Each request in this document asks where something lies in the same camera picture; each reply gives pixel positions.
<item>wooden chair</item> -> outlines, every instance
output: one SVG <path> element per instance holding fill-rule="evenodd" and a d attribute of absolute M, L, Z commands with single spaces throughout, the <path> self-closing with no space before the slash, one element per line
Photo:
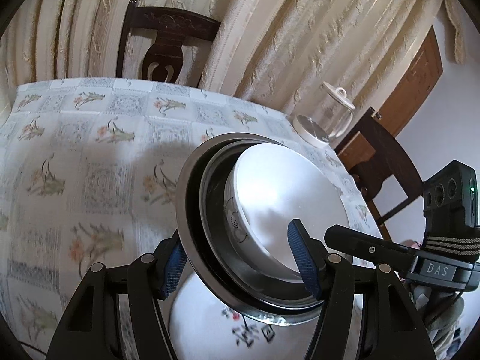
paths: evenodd
<path fill-rule="evenodd" d="M 335 151 L 340 154 L 357 133 L 361 133 L 375 149 L 375 154 L 371 159 L 361 162 L 349 170 L 366 202 L 371 202 L 377 196 L 383 182 L 391 175 L 395 176 L 402 187 L 407 198 L 385 215 L 375 219 L 380 226 L 422 195 L 423 182 L 409 155 L 374 118 L 375 113 L 376 111 L 370 107 L 352 131 L 335 148 Z"/>
<path fill-rule="evenodd" d="M 213 42 L 220 23 L 209 17 L 183 9 L 167 7 L 137 7 L 138 0 L 130 0 L 118 47 L 117 73 L 121 78 L 127 38 L 131 28 L 157 30 L 155 43 L 148 49 L 142 63 L 142 79 L 148 79 L 148 69 L 158 64 L 152 80 L 174 83 L 183 66 L 182 44 L 187 36 Z"/>

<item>printed flower pattern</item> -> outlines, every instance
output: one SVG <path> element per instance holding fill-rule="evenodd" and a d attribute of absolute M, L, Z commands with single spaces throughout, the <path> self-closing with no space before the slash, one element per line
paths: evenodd
<path fill-rule="evenodd" d="M 200 137 L 200 140 L 202 143 L 207 142 L 210 138 L 215 137 L 215 134 L 213 133 L 213 127 L 209 127 L 205 130 L 205 134 L 203 134 Z"/>
<path fill-rule="evenodd" d="M 249 123 L 255 122 L 257 123 L 258 120 L 255 116 L 251 116 L 246 114 L 245 112 L 240 111 L 233 111 L 234 118 L 236 120 L 241 121 L 242 125 L 247 126 Z"/>
<path fill-rule="evenodd" d="M 2 210 L 0 210 L 0 231 L 7 231 L 8 216 L 6 216 Z"/>
<path fill-rule="evenodd" d="M 37 343 L 38 336 L 44 334 L 47 330 L 54 331 L 58 325 L 57 316 L 52 311 L 47 311 L 28 298 L 23 299 L 21 295 L 17 297 L 20 305 L 20 321 L 27 330 L 28 338 L 31 342 Z"/>
<path fill-rule="evenodd" d="M 361 204 L 357 204 L 355 206 L 355 208 L 357 209 L 358 211 L 358 214 L 360 215 L 360 218 L 362 218 L 362 220 L 365 222 L 365 224 L 367 223 L 367 217 L 368 217 L 368 213 L 369 213 L 369 210 L 366 206 L 364 205 L 361 205 Z"/>
<path fill-rule="evenodd" d="M 102 126 L 97 130 L 97 142 L 118 143 L 132 142 L 135 139 L 134 132 L 125 132 L 115 123 L 117 118 L 110 120 L 106 126 Z"/>
<path fill-rule="evenodd" d="M 37 125 L 37 119 L 39 117 L 40 115 L 34 118 L 30 124 L 24 126 L 18 140 L 31 140 L 32 138 L 41 137 L 43 135 L 45 128 Z"/>
<path fill-rule="evenodd" d="M 158 165 L 155 165 L 153 169 L 153 176 L 147 175 L 143 178 L 143 188 L 146 195 L 142 196 L 144 202 L 150 203 L 150 205 L 161 200 L 162 205 L 171 204 L 175 200 L 175 192 L 177 190 L 177 181 L 169 179 L 162 168 L 160 168 L 161 178 L 157 174 Z"/>
<path fill-rule="evenodd" d="M 50 170 L 50 160 L 53 155 L 46 159 L 42 168 L 35 169 L 30 180 L 31 185 L 27 188 L 30 195 L 52 196 L 62 195 L 65 190 L 65 180 L 56 178 Z"/>
<path fill-rule="evenodd" d="M 363 229 L 362 224 L 361 224 L 358 220 L 353 220 L 353 223 L 350 223 L 350 224 L 349 224 L 349 227 L 350 227 L 352 230 L 357 230 L 357 231 L 359 231 L 359 232 L 362 232 L 362 229 Z"/>
<path fill-rule="evenodd" d="M 112 251 L 123 250 L 125 238 L 123 231 L 110 230 L 105 228 L 102 224 L 95 226 L 90 224 L 90 230 L 87 230 L 80 222 L 78 227 L 74 226 L 71 231 L 75 235 L 71 245 L 69 246 L 68 255 L 70 259 L 78 263 L 78 275 L 82 277 L 83 262 L 87 261 L 84 267 L 89 267 L 100 257 L 105 259 L 107 253 Z"/>
<path fill-rule="evenodd" d="M 161 99 L 157 97 L 157 101 L 153 103 L 155 108 L 158 108 L 160 114 L 167 116 L 167 111 L 175 108 L 183 108 L 187 106 L 186 103 L 182 103 L 172 99 Z"/>
<path fill-rule="evenodd" d="M 339 168 L 342 166 L 342 163 L 340 161 L 338 161 L 336 158 L 333 158 L 328 153 L 325 154 L 325 158 L 328 161 L 328 163 L 334 168 Z"/>
<path fill-rule="evenodd" d="M 75 109 L 80 109 L 80 107 L 84 104 L 96 101 L 96 100 L 103 100 L 105 98 L 104 94 L 99 94 L 96 92 L 83 92 L 80 93 L 80 96 L 75 98 L 73 103 L 75 104 Z"/>
<path fill-rule="evenodd" d="M 336 185 L 334 185 L 334 184 L 332 184 L 332 185 L 333 185 L 333 186 L 334 186 L 334 188 L 337 190 L 337 192 L 338 192 L 338 195 L 339 195 L 340 197 L 342 197 L 342 196 L 343 196 L 343 191 L 342 191 L 342 188 L 340 188 L 340 187 L 337 187 L 337 186 L 336 186 Z"/>
<path fill-rule="evenodd" d="M 17 111 L 20 111 L 20 108 L 25 107 L 27 104 L 30 104 L 34 101 L 37 101 L 42 95 L 39 94 L 29 94 L 18 104 Z"/>

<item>white saucer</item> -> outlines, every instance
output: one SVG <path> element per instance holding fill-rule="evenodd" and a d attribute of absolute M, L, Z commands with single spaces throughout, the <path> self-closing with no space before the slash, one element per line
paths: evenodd
<path fill-rule="evenodd" d="M 178 360 L 301 360 L 316 323 L 270 326 L 244 319 L 193 274 L 175 298 L 169 333 Z"/>

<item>white wall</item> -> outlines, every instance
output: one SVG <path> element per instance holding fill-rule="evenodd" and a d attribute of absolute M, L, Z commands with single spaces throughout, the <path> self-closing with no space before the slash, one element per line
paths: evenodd
<path fill-rule="evenodd" d="M 480 34 L 460 7 L 467 62 L 453 61 L 454 30 L 442 8 L 433 27 L 442 57 L 443 74 L 425 103 L 400 132 L 397 140 L 415 164 L 422 180 L 427 180 L 452 160 L 475 169 L 480 182 Z M 386 213 L 404 199 L 399 184 L 390 178 L 375 205 Z M 417 199 L 387 221 L 394 242 L 413 239 L 421 242 L 425 230 L 423 200 Z M 480 292 L 464 294 L 462 323 L 472 327 L 480 314 Z"/>

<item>teapot lid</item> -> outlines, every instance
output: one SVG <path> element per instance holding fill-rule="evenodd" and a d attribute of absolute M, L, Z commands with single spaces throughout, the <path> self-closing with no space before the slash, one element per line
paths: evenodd
<path fill-rule="evenodd" d="M 345 89 L 335 88 L 333 85 L 330 85 L 326 81 L 322 83 L 322 86 L 325 88 L 327 93 L 332 96 L 338 103 L 342 104 L 344 107 L 348 108 L 351 111 L 355 110 L 355 106 L 346 96 L 347 93 L 345 92 Z"/>

